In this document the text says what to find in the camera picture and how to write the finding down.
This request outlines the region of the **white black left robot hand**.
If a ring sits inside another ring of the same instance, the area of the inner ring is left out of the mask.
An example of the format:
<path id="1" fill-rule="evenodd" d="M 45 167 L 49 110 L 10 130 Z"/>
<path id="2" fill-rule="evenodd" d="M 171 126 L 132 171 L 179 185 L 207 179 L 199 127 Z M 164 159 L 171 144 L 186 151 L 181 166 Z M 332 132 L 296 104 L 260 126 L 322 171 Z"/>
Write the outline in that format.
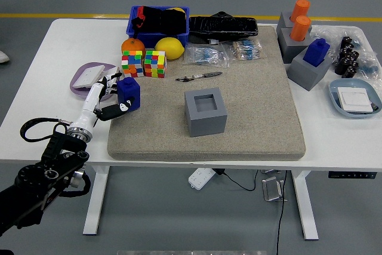
<path id="1" fill-rule="evenodd" d="M 121 75 L 122 74 L 118 72 L 113 75 L 104 76 L 92 85 L 85 99 L 81 114 L 75 122 L 70 124 L 68 133 L 82 132 L 91 134 L 98 119 L 108 121 L 120 117 L 130 110 L 135 102 L 135 97 L 129 97 L 122 103 L 99 109 L 100 100 L 103 96 L 117 92 L 116 88 L 111 87 L 109 81 Z"/>

